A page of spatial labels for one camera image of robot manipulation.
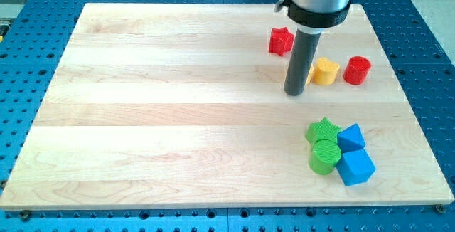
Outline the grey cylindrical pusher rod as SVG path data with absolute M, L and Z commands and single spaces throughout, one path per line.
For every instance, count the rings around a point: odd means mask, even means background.
M 284 82 L 284 91 L 288 95 L 298 96 L 303 93 L 320 35 L 300 30 L 296 32 Z

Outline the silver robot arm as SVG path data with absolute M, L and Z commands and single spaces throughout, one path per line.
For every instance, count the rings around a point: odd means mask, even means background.
M 287 16 L 296 24 L 284 91 L 302 94 L 322 31 L 344 22 L 352 0 L 278 0 L 274 10 L 287 8 Z

